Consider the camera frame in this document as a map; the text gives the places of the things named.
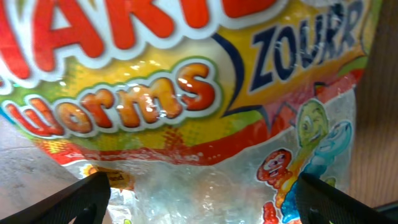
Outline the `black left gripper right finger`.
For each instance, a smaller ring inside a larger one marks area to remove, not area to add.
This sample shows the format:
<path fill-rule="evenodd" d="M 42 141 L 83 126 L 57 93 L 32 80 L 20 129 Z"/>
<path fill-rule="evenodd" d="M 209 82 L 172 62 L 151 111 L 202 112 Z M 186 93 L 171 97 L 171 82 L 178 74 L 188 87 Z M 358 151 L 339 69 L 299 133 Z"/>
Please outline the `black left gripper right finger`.
<path fill-rule="evenodd" d="M 388 217 L 310 174 L 300 174 L 295 201 L 303 224 L 397 224 Z"/>

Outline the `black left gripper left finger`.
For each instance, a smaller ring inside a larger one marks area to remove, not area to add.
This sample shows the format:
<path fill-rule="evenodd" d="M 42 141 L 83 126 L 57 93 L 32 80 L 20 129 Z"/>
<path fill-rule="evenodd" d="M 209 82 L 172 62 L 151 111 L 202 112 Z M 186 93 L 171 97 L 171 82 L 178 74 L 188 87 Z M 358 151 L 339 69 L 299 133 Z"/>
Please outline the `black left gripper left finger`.
<path fill-rule="evenodd" d="M 1 219 L 19 224 L 101 224 L 111 195 L 108 176 L 95 172 L 69 187 Z"/>

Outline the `green Haribo worms bag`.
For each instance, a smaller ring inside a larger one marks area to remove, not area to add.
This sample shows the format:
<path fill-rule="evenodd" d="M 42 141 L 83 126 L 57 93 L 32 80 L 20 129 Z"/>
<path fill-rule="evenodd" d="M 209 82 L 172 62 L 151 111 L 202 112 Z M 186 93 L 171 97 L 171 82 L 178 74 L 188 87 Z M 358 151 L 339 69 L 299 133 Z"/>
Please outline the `green Haribo worms bag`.
<path fill-rule="evenodd" d="M 372 0 L 1 1 L 1 114 L 114 223 L 299 223 L 349 184 Z"/>

